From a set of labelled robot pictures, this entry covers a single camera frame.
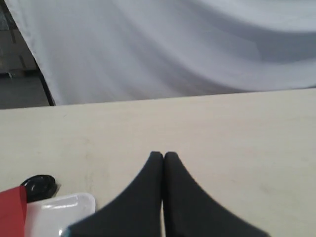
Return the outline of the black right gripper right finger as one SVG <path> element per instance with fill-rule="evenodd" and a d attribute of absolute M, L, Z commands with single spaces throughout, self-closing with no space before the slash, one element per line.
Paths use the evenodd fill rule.
<path fill-rule="evenodd" d="M 163 213 L 168 237 L 267 237 L 217 203 L 190 175 L 176 152 L 164 156 Z"/>

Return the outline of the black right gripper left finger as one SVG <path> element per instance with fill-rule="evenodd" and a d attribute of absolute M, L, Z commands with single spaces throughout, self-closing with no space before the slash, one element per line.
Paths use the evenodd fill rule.
<path fill-rule="evenodd" d="M 151 152 L 135 179 L 113 201 L 68 227 L 70 237 L 159 237 L 163 155 Z"/>

